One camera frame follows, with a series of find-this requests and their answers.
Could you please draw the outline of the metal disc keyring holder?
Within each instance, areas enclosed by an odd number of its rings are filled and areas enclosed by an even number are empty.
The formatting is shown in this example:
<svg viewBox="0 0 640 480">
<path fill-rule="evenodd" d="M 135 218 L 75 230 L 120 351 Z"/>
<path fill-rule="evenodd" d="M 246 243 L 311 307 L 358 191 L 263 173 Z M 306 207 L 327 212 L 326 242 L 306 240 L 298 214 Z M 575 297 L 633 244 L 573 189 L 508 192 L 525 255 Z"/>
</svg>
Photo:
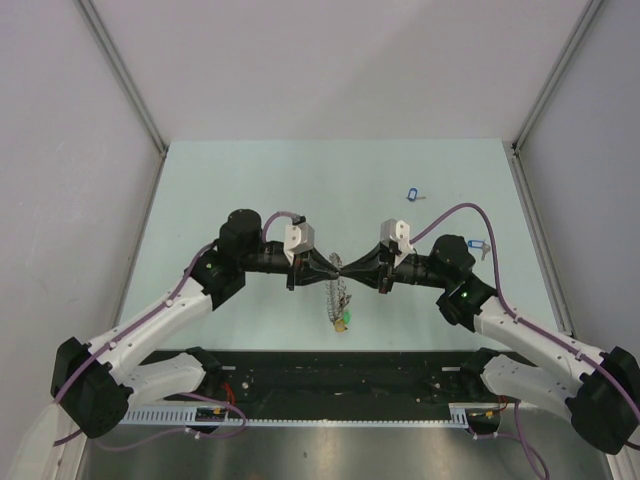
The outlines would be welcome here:
<svg viewBox="0 0 640 480">
<path fill-rule="evenodd" d="M 343 322 L 342 317 L 349 310 L 351 295 L 347 292 L 343 278 L 326 282 L 326 310 L 330 323 Z"/>
</svg>

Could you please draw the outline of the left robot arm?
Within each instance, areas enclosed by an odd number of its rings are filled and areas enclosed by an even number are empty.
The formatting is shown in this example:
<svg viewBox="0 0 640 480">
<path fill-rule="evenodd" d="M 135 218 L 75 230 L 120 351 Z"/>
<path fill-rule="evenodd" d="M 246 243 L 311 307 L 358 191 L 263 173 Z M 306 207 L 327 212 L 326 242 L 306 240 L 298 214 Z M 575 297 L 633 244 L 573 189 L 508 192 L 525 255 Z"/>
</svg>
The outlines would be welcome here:
<svg viewBox="0 0 640 480">
<path fill-rule="evenodd" d="M 266 240 L 267 224 L 256 211 L 233 211 L 176 286 L 138 318 L 86 343 L 71 337 L 58 347 L 51 395 L 79 434 L 97 439 L 135 406 L 167 396 L 214 397 L 221 376 L 214 358 L 199 347 L 166 362 L 142 362 L 174 333 L 237 294 L 247 274 L 283 275 L 289 290 L 338 279 L 338 268 L 315 248 L 314 230 L 306 219 L 287 216 L 292 222 L 278 242 Z"/>
</svg>

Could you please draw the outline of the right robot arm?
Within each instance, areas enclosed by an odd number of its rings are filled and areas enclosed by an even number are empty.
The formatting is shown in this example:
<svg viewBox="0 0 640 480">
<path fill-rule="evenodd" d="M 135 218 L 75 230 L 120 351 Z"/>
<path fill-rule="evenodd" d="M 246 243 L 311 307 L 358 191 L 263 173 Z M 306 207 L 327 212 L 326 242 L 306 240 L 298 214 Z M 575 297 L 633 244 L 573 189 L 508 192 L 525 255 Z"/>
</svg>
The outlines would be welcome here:
<svg viewBox="0 0 640 480">
<path fill-rule="evenodd" d="M 639 363 L 628 351 L 585 344 L 527 319 L 507 306 L 496 288 L 473 272 L 474 257 L 456 235 L 439 237 L 428 255 L 402 253 L 379 244 L 348 264 L 342 276 L 390 292 L 396 283 L 442 289 L 436 305 L 460 325 L 508 347 L 520 364 L 483 350 L 461 376 L 473 401 L 505 395 L 567 420 L 597 450 L 616 455 L 639 427 Z"/>
</svg>

